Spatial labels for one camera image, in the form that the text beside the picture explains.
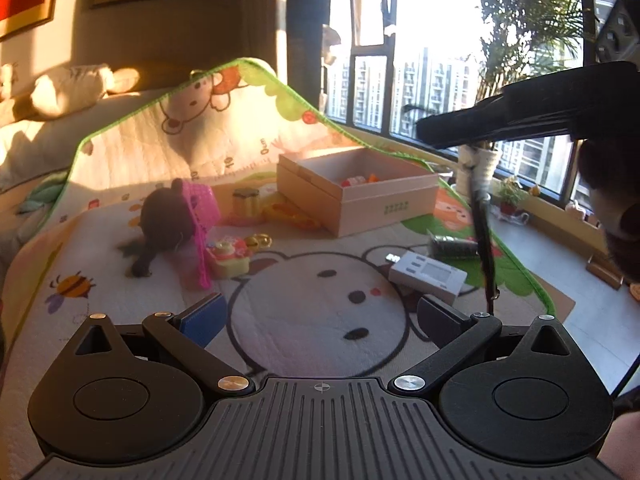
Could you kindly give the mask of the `white battery charger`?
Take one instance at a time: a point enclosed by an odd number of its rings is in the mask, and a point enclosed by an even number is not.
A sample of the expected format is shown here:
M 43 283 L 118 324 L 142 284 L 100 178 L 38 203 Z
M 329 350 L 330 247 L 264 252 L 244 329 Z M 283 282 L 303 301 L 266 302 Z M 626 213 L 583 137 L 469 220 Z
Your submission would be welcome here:
M 387 254 L 385 260 L 390 263 L 388 279 L 392 283 L 435 296 L 450 306 L 468 276 L 462 270 L 417 252 L 405 252 L 402 256 Z

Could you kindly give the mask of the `black binder clip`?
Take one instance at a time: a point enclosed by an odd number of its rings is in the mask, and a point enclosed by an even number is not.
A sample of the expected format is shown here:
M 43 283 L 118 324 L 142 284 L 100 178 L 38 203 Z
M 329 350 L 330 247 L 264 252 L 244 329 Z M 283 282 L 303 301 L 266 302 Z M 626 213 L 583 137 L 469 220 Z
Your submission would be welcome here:
M 472 260 L 480 258 L 477 241 L 472 237 L 433 234 L 428 237 L 428 253 L 436 260 Z

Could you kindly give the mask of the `yellow Hello Kitty toy camera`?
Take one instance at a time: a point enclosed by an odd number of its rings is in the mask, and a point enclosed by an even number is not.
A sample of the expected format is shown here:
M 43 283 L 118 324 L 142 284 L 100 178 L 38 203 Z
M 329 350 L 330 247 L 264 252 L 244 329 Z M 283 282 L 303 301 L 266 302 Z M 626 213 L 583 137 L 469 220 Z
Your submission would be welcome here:
M 216 280 L 231 280 L 250 270 L 252 252 L 242 238 L 226 236 L 208 243 L 205 255 L 209 272 Z

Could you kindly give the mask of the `black plush toy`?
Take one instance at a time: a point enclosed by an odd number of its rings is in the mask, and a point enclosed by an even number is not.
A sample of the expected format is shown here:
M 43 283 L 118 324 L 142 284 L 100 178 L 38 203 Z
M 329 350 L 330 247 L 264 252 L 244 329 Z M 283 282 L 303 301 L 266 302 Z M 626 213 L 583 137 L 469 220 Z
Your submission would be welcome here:
M 133 278 L 148 278 L 151 264 L 161 252 L 177 250 L 194 237 L 195 223 L 183 189 L 183 180 L 174 179 L 169 188 L 153 191 L 142 204 L 142 235 L 118 246 L 125 258 L 134 257 L 128 271 Z

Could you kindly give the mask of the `pink plastic toy strainer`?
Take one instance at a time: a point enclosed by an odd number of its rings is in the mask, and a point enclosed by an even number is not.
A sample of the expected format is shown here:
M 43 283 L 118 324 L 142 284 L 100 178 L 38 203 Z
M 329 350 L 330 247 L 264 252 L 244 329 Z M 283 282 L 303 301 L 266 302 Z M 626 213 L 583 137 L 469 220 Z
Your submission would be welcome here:
M 182 197 L 186 201 L 194 225 L 194 243 L 198 254 L 198 284 L 209 288 L 212 279 L 206 262 L 208 233 L 220 221 L 221 213 L 212 188 L 206 184 L 182 181 Z

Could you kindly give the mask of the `white yogurt bottle red cap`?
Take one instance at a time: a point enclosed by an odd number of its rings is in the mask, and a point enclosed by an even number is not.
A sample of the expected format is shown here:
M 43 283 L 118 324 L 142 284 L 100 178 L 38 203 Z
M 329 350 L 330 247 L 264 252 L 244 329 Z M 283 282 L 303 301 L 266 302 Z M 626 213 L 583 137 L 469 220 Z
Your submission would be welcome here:
M 363 176 L 350 177 L 341 182 L 342 188 L 351 188 L 352 186 L 368 183 L 369 180 Z

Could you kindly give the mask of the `large potted palm plant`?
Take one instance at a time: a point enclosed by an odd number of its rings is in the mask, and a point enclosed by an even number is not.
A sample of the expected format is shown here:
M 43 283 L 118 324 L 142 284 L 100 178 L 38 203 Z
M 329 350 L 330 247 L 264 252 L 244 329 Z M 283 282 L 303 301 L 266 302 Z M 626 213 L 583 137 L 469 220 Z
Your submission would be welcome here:
M 475 102 L 498 96 L 509 84 L 576 68 L 582 62 L 580 0 L 478 0 L 478 7 L 483 31 Z M 551 194 L 563 191 L 573 151 L 567 134 L 480 141 L 474 146 L 495 153 L 495 170 Z

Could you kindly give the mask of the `small potted plant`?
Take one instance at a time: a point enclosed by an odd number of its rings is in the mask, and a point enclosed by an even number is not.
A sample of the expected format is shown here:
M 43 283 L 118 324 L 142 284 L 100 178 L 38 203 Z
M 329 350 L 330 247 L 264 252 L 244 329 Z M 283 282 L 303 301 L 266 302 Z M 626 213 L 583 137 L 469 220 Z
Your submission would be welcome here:
M 512 176 L 502 180 L 496 195 L 497 218 L 516 226 L 526 226 L 529 222 L 529 213 L 522 208 L 526 197 L 527 193 L 517 177 Z

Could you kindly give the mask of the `cartoon bear play mat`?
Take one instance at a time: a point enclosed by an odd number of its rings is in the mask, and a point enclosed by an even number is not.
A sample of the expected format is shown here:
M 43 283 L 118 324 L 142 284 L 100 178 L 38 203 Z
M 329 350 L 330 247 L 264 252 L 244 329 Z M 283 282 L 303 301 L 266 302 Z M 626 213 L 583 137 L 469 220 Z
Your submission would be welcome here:
M 277 182 L 287 162 L 314 155 L 371 155 L 367 191 L 397 178 L 408 190 L 372 200 L 351 188 L 326 194 L 322 205 L 355 226 L 334 235 Z M 131 273 L 144 246 L 144 200 L 178 179 L 209 188 L 219 208 L 207 234 L 207 286 L 193 240 L 160 252 L 143 278 Z M 134 324 L 218 292 L 228 313 L 209 350 L 244 374 L 394 376 L 433 345 L 416 326 L 418 297 L 390 282 L 386 257 L 426 252 L 433 235 L 468 240 L 472 220 L 422 153 L 343 131 L 254 58 L 214 68 L 87 134 L 60 195 L 6 270 L 2 477 L 21 478 L 40 462 L 29 398 L 93 313 Z

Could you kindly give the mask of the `pink cardboard storage box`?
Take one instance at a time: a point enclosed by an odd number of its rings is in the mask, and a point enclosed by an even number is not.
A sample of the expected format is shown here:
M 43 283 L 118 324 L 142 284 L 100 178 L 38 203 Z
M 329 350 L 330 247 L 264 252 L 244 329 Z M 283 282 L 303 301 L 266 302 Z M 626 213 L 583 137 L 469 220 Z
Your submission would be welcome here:
M 342 188 L 350 177 L 380 180 Z M 277 187 L 289 202 L 336 237 L 366 232 L 431 214 L 439 176 L 372 148 L 282 154 Z

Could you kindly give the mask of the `beige sofa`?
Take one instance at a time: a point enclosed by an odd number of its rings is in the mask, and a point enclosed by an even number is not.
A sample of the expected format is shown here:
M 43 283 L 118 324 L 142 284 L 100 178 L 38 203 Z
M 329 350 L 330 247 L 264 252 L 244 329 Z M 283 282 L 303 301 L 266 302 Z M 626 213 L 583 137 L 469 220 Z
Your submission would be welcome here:
M 48 205 L 18 211 L 27 194 L 49 174 L 68 169 L 78 144 L 138 110 L 166 91 L 108 96 L 92 107 L 53 120 L 22 120 L 1 129 L 1 273 L 6 274 L 22 247 L 49 212 Z

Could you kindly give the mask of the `white bolster pillow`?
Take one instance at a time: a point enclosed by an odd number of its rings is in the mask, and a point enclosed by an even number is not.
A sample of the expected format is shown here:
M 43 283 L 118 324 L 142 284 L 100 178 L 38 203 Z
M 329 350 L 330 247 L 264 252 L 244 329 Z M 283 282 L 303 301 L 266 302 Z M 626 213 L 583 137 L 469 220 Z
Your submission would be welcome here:
M 44 118 L 59 118 L 85 110 L 108 94 L 126 93 L 140 81 L 135 68 L 112 70 L 106 64 L 55 67 L 34 84 L 30 102 Z

